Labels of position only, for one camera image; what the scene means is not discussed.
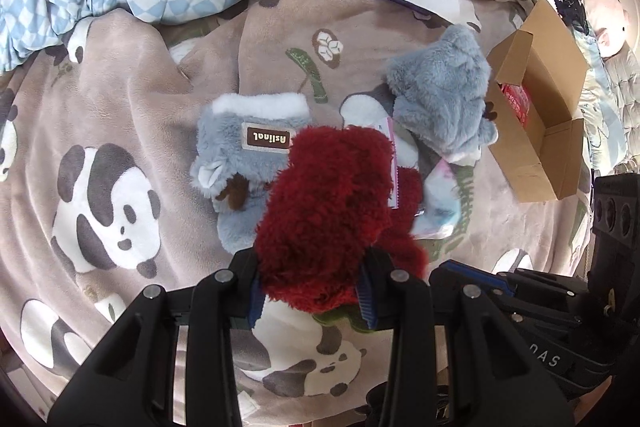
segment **blue-gray plush toy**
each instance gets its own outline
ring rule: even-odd
[[[211,198],[218,212],[218,237],[236,253],[253,246],[255,229],[266,209],[268,187],[287,168],[289,155],[270,147],[248,147],[247,127],[289,129],[311,124],[306,98],[286,92],[243,96],[223,94],[207,105],[198,121],[198,155],[191,184]]]
[[[394,120],[449,162],[479,156],[498,139],[495,123],[482,117],[490,75],[474,33],[450,26],[439,41],[390,61]]]

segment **brown label patch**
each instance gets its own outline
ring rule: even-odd
[[[252,123],[242,124],[242,147],[249,150],[289,153],[292,129],[270,127]]]

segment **panda blanket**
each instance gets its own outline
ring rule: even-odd
[[[392,108],[386,62],[436,41],[447,25],[388,0],[245,6],[227,21],[162,33],[115,10],[1,77],[0,328],[53,395],[144,286],[190,286],[228,265],[211,201],[190,185],[204,105],[226,92],[302,92],[317,123],[366,123]],[[460,6],[488,53],[533,0]],[[176,65],[163,34],[170,44],[201,38]],[[437,158],[420,147],[414,163],[426,177]],[[526,258],[571,270],[586,237],[584,194],[517,205],[488,151],[475,170],[455,174],[462,219],[451,238],[429,245],[432,261],[453,256],[491,270],[515,248],[506,269]],[[389,333],[316,318],[267,302],[255,330],[234,335],[248,423],[334,415],[386,380]],[[181,342],[178,420],[184,360]]]

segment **panda eye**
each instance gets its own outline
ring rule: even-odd
[[[132,225],[136,222],[136,213],[130,205],[126,204],[123,208],[124,215]]]

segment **quilted gray fabric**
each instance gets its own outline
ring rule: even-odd
[[[618,172],[639,171],[640,166],[640,63],[625,43],[614,57],[605,63],[616,96],[620,118],[625,128],[628,152],[616,168]]]

